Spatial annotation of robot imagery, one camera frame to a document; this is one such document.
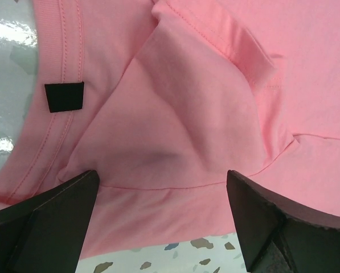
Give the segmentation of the pink t shirt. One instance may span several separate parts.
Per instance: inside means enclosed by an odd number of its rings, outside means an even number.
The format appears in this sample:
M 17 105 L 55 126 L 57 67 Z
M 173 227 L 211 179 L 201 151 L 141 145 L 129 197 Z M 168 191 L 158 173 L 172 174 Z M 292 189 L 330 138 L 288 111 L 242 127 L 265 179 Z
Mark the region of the pink t shirt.
M 93 169 L 82 258 L 235 230 L 234 169 L 340 216 L 340 1 L 34 1 L 0 209 Z

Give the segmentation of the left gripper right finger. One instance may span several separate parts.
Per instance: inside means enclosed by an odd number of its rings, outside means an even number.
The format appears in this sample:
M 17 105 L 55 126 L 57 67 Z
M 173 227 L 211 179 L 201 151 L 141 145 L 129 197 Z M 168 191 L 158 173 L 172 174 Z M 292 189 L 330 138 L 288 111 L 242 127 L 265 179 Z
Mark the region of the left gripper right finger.
M 227 194 L 247 272 L 340 272 L 340 217 L 236 171 L 227 173 Z

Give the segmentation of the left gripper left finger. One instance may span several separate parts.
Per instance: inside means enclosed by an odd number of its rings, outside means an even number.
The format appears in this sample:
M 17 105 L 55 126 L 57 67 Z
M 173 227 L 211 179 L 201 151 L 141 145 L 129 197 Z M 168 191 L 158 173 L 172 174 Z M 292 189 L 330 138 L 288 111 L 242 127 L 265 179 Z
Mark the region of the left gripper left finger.
M 98 190 L 87 171 L 0 210 L 0 273 L 75 272 Z

